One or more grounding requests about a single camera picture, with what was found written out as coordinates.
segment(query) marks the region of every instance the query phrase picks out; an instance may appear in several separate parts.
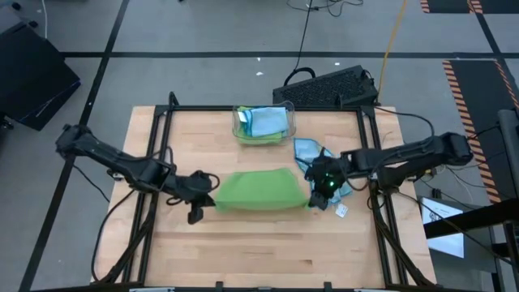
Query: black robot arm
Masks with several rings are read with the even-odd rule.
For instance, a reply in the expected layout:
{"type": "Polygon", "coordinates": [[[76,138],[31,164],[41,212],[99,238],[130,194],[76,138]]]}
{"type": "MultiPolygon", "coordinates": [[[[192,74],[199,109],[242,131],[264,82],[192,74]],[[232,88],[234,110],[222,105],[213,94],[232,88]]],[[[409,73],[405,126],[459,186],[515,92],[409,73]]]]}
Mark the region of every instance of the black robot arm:
{"type": "Polygon", "coordinates": [[[305,179],[315,183],[310,204],[325,210],[328,199],[350,178],[371,176],[381,191],[393,193],[406,178],[419,178],[426,170],[442,164],[466,165],[472,156],[467,138],[450,132],[384,150],[341,152],[339,158],[325,156],[322,149],[305,173],[305,179]],[[387,167],[402,162],[405,164],[387,167]]]}
{"type": "Polygon", "coordinates": [[[176,175],[175,164],[153,157],[133,157],[101,142],[88,127],[65,125],[64,132],[56,141],[56,149],[62,157],[75,155],[92,158],[124,176],[130,187],[137,191],[163,191],[191,204],[191,211],[187,215],[189,224],[195,224],[203,218],[202,207],[215,205],[208,194],[213,189],[210,174],[197,170],[190,176],[176,175]]]}

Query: floor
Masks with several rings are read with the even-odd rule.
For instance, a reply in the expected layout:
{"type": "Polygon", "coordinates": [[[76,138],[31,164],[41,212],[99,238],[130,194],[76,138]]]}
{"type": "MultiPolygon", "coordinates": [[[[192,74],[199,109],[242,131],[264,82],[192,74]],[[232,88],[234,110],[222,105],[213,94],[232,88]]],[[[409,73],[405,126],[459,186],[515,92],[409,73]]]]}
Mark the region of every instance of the floor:
{"type": "MultiPolygon", "coordinates": [[[[23,16],[41,24],[36,31],[43,36],[41,2],[19,2],[23,16]]],[[[303,7],[306,3],[291,2],[303,7]]],[[[400,0],[366,0],[363,6],[344,6],[339,18],[326,11],[312,13],[303,50],[341,54],[302,58],[301,66],[322,75],[360,64],[378,80],[400,6],[400,0]]],[[[66,63],[82,86],[43,131],[17,125],[0,140],[0,227],[8,235],[0,241],[2,291],[19,287],[64,164],[54,152],[54,141],[63,124],[79,121],[85,103],[92,106],[88,125],[99,139],[116,147],[122,147],[132,107],[165,104],[169,91],[183,105],[271,104],[272,89],[294,68],[305,21],[303,11],[282,0],[47,0],[46,10],[48,39],[66,53],[66,63]],[[113,30],[118,13],[124,17],[120,29],[113,30]],[[112,44],[110,35],[116,37],[112,44]],[[116,54],[103,60],[106,50],[116,54]],[[102,82],[92,87],[96,76],[102,82]]],[[[519,15],[484,18],[502,52],[519,52],[514,29],[519,15]]],[[[426,14],[418,1],[409,1],[392,51],[407,54],[388,60],[382,104],[430,119],[437,133],[463,134],[443,57],[435,53],[492,53],[476,15],[426,14]]],[[[506,63],[519,78],[519,59],[506,63]]],[[[426,124],[399,119],[406,142],[427,136],[426,124]]],[[[111,193],[113,182],[103,167],[82,158],[76,164],[111,193]]],[[[475,168],[461,176],[482,183],[475,168]]],[[[448,171],[430,184],[462,202],[489,204],[483,189],[468,186],[467,191],[448,171]]],[[[419,195],[430,193],[421,183],[416,190],[419,195]]],[[[93,245],[106,210],[100,194],[73,171],[33,289],[88,284],[93,245]]],[[[441,256],[433,255],[433,260],[440,284],[492,290],[487,273],[467,263],[452,266],[441,256]]]]}

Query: yellow cable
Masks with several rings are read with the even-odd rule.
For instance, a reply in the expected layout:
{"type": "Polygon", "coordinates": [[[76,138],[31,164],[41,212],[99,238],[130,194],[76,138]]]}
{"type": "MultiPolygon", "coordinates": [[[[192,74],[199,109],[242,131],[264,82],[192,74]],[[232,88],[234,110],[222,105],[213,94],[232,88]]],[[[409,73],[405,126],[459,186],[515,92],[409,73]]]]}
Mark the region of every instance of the yellow cable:
{"type": "Polygon", "coordinates": [[[377,101],[380,102],[380,96],[382,95],[382,85],[384,83],[384,69],[386,68],[386,62],[388,61],[388,55],[391,51],[392,42],[395,40],[397,36],[398,28],[400,27],[400,22],[404,16],[405,6],[407,6],[407,0],[404,0],[402,3],[402,7],[400,8],[400,12],[398,12],[397,22],[395,26],[392,28],[391,38],[389,39],[388,48],[386,49],[386,54],[384,54],[384,60],[382,61],[382,70],[380,71],[380,81],[379,81],[379,96],[377,97],[377,101]]]}

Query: small tag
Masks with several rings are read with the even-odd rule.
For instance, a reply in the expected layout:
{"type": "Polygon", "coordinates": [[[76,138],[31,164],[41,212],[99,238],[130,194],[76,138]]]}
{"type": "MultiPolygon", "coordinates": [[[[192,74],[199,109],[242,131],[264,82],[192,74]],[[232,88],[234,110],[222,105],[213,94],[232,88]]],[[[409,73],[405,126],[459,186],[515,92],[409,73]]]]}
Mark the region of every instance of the small tag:
{"type": "Polygon", "coordinates": [[[245,118],[244,113],[238,112],[238,116],[240,117],[240,122],[247,122],[247,118],[245,118]]]}
{"type": "Polygon", "coordinates": [[[348,207],[346,207],[344,204],[339,204],[337,206],[337,210],[335,211],[335,214],[337,214],[340,218],[344,218],[344,216],[348,212],[348,207]]]}

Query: white paper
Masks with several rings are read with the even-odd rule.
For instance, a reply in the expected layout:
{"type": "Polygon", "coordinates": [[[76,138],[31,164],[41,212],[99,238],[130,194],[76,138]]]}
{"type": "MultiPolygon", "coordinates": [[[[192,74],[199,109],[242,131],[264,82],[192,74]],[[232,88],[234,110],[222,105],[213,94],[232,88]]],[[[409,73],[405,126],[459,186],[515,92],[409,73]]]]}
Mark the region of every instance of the white paper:
{"type": "Polygon", "coordinates": [[[346,207],[344,204],[339,204],[337,206],[337,210],[335,210],[335,214],[337,214],[340,218],[344,218],[347,212],[348,207],[346,207]]]}
{"type": "MultiPolygon", "coordinates": [[[[450,216],[462,214],[463,211],[446,206],[444,204],[435,202],[433,200],[429,200],[427,198],[422,199],[422,204],[431,208],[434,212],[438,213],[438,215],[443,218],[448,218],[450,216]]],[[[439,220],[438,216],[429,211],[429,209],[422,206],[422,222],[423,224],[437,221],[439,220]]],[[[464,255],[464,245],[463,245],[463,234],[451,234],[438,238],[432,238],[427,240],[427,245],[429,248],[441,251],[451,256],[457,256],[463,258],[464,255]]]]}
{"type": "Polygon", "coordinates": [[[242,112],[238,112],[238,116],[240,118],[240,122],[247,122],[247,118],[245,118],[245,114],[242,112]]]}

